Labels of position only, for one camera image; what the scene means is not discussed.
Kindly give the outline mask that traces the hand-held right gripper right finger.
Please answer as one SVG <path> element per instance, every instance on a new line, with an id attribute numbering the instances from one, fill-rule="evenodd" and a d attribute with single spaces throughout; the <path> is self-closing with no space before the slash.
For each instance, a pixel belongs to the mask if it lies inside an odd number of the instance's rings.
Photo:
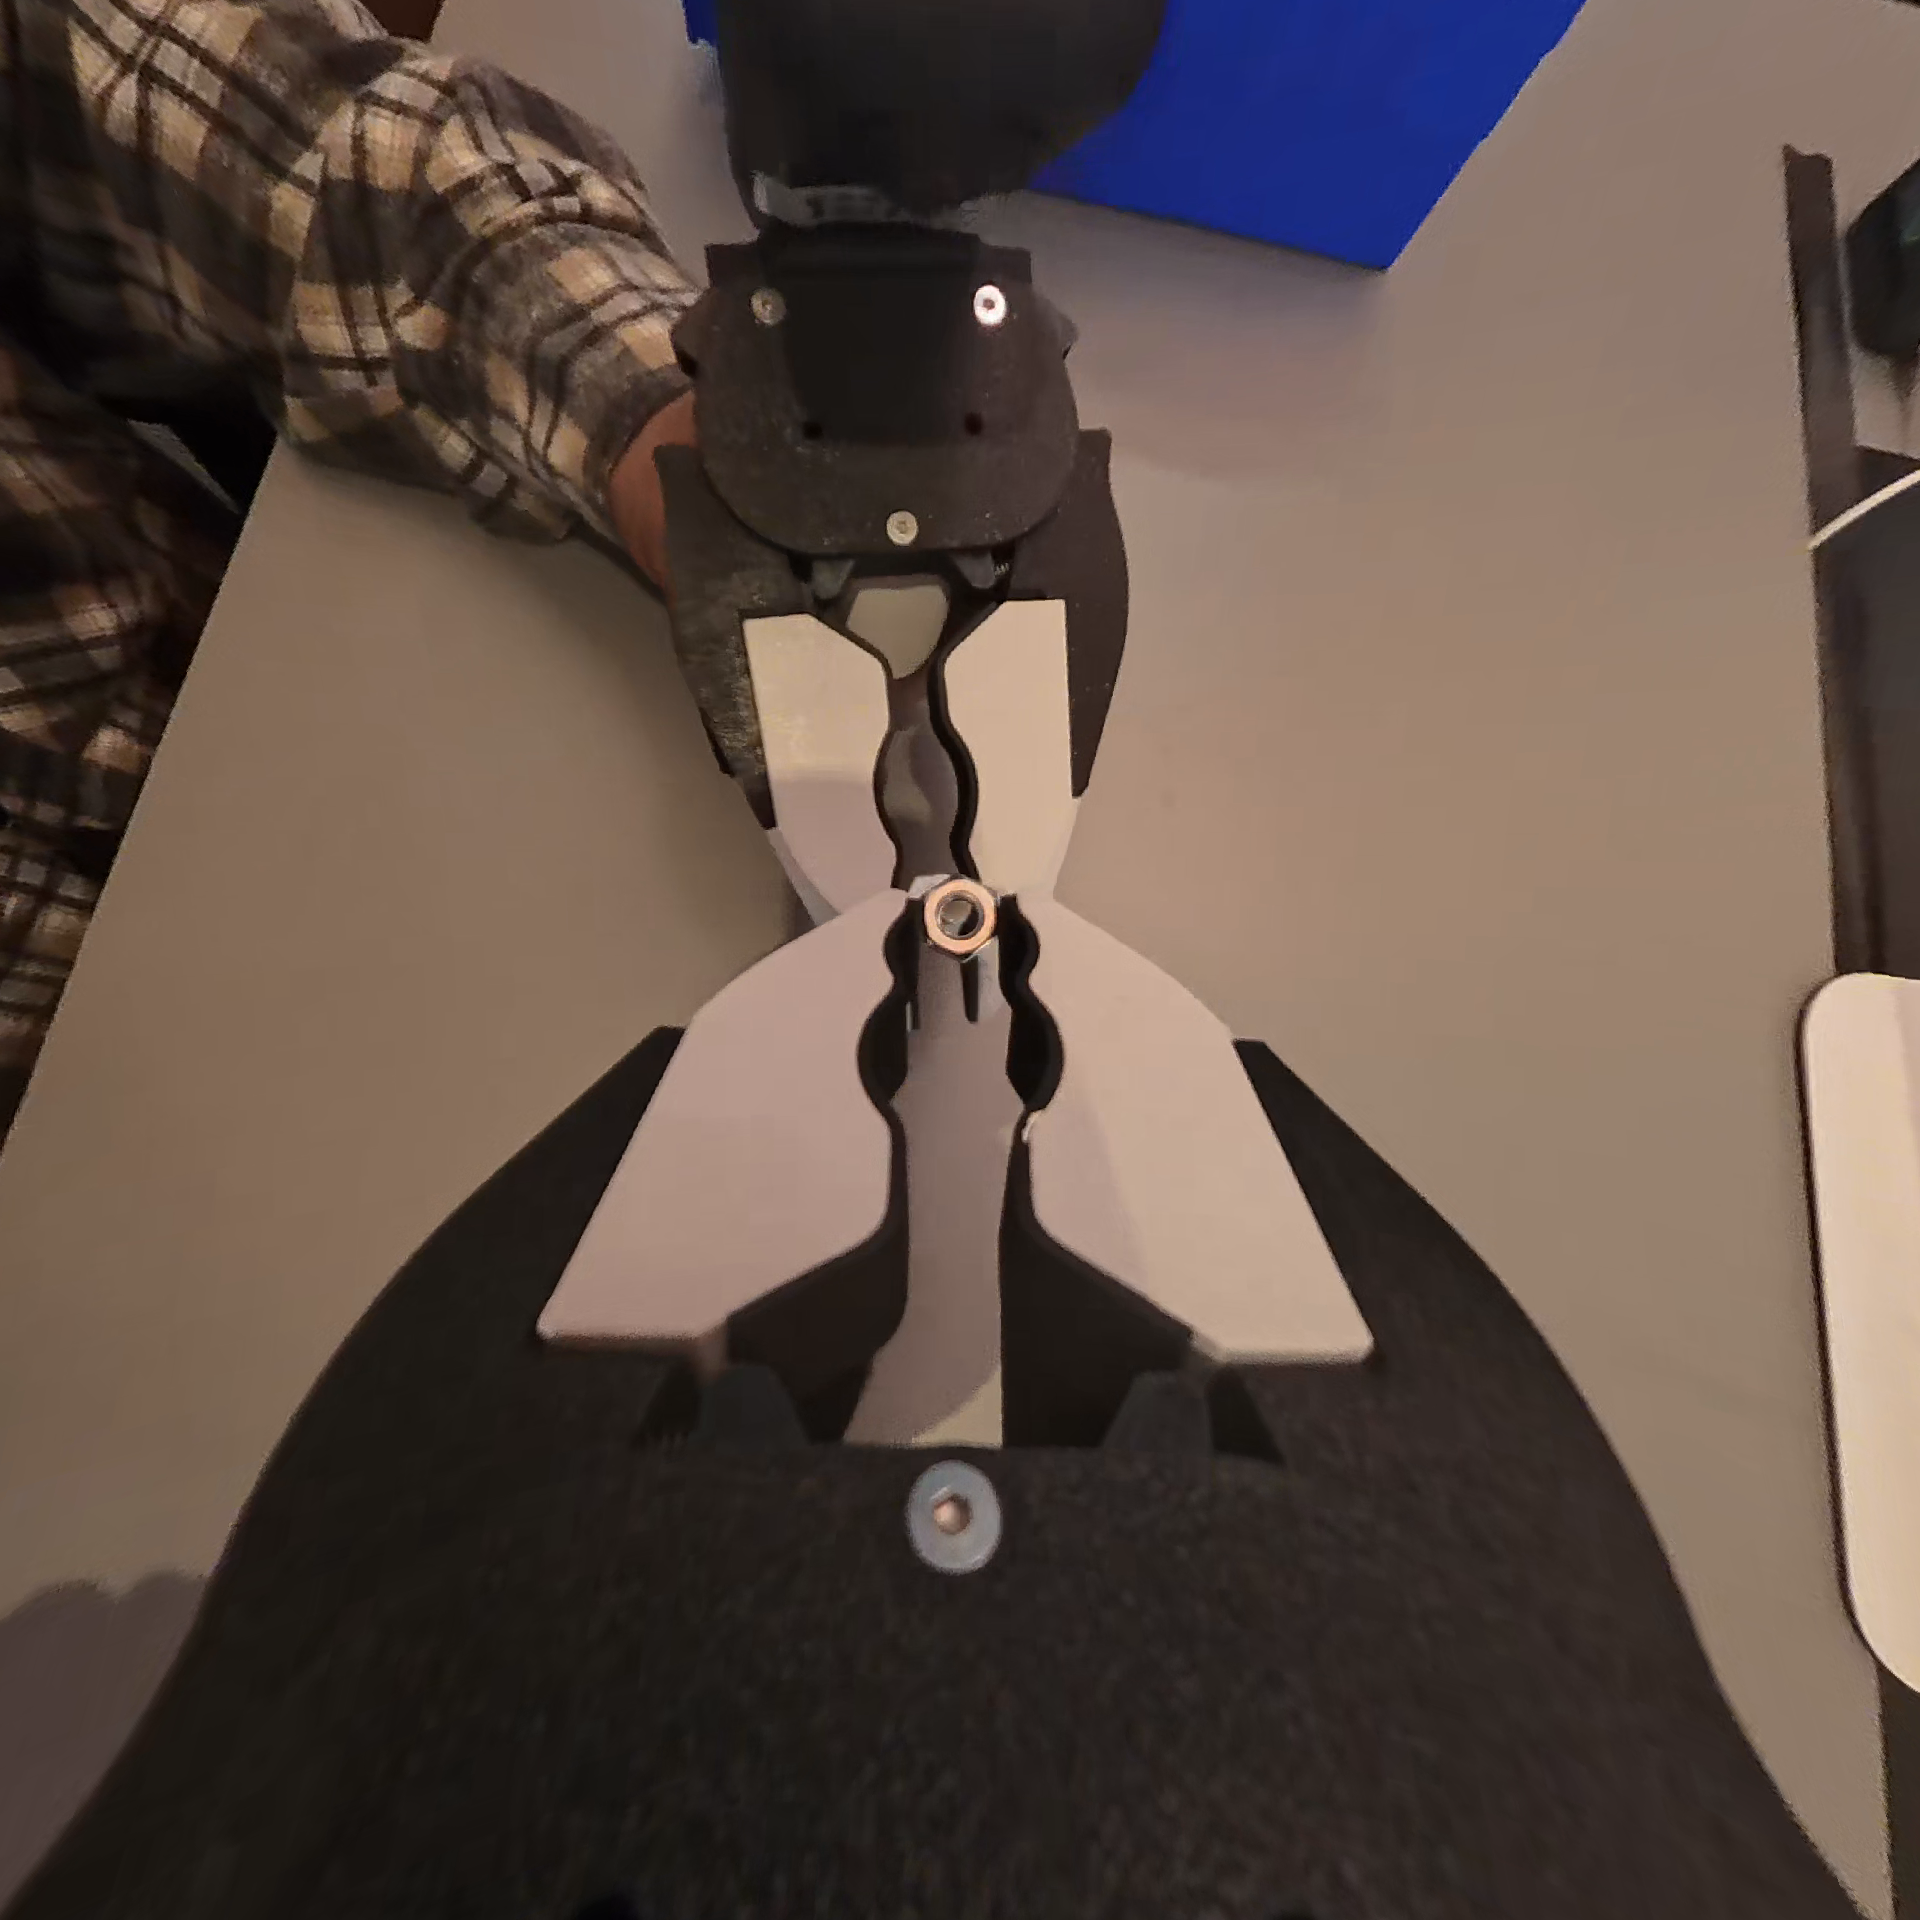
<path id="1" fill-rule="evenodd" d="M 1004 1444 L 1099 1444 L 1143 1375 L 1345 1366 L 1376 1349 L 1211 1010 L 1047 896 L 1000 901 Z"/>

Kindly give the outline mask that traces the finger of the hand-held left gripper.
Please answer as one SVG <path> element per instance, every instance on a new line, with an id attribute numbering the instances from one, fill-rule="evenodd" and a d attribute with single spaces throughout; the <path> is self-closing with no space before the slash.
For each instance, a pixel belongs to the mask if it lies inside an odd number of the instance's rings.
<path id="1" fill-rule="evenodd" d="M 767 838 L 823 925 L 927 871 L 929 792 L 896 672 L 870 639 L 808 613 L 744 623 L 772 824 Z"/>
<path id="2" fill-rule="evenodd" d="M 1057 887 L 1079 808 L 1066 601 L 1002 602 L 944 654 L 935 687 L 967 871 L 992 888 Z"/>

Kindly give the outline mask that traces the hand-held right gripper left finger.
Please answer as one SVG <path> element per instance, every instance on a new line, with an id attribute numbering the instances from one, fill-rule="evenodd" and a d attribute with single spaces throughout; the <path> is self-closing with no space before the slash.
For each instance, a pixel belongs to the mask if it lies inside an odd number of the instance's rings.
<path id="1" fill-rule="evenodd" d="M 734 978 L 657 1089 L 537 1317 L 546 1344 L 698 1380 L 771 1372 L 810 1437 L 852 1423 L 907 1305 L 896 1095 L 919 908 L 872 896 Z"/>

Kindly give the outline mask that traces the person's left forearm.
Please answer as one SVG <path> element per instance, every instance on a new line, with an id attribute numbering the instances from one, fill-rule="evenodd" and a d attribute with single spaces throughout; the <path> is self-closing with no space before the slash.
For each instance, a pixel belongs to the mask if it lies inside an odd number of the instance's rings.
<path id="1" fill-rule="evenodd" d="M 4 5 L 4 258 L 60 352 L 259 366 L 326 463 L 618 543 L 698 296 L 625 150 L 359 5 Z"/>

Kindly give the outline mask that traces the person's left hand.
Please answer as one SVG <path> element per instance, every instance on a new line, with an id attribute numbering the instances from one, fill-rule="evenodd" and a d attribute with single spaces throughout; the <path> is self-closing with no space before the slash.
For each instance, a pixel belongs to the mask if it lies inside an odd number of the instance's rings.
<path id="1" fill-rule="evenodd" d="M 609 477 L 609 520 L 625 554 L 647 585 L 673 599 L 665 548 L 665 493 L 657 457 L 664 448 L 698 448 L 698 397 L 681 393 L 662 406 L 615 462 Z"/>

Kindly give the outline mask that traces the blue plastic bin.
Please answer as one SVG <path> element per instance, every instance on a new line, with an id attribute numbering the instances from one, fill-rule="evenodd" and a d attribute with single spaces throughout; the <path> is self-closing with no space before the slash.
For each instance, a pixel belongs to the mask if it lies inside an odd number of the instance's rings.
<path id="1" fill-rule="evenodd" d="M 1579 2 L 683 5 L 759 222 L 1054 198 L 1391 268 Z"/>

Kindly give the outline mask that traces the white metal stand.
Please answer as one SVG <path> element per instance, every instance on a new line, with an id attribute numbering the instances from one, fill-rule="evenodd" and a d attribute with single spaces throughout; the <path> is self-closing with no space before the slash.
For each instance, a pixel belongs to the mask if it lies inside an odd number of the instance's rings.
<path id="1" fill-rule="evenodd" d="M 1799 1068 L 1843 1580 L 1864 1642 L 1919 1692 L 1919 983 L 1830 981 Z"/>

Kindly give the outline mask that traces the person's plaid shirt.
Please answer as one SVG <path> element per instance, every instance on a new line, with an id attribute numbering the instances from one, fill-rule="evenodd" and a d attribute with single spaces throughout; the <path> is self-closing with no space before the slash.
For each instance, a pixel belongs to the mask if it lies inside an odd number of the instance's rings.
<path id="1" fill-rule="evenodd" d="M 11 1125 L 275 446 L 259 366 L 2 354 L 2 1101 Z"/>

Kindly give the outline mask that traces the black device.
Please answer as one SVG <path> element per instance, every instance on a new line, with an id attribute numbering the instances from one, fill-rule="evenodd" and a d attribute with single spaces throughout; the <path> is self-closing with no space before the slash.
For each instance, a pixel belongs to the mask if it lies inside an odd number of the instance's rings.
<path id="1" fill-rule="evenodd" d="M 1919 177 L 1913 159 L 1844 232 L 1857 343 L 1894 362 L 1919 357 Z"/>

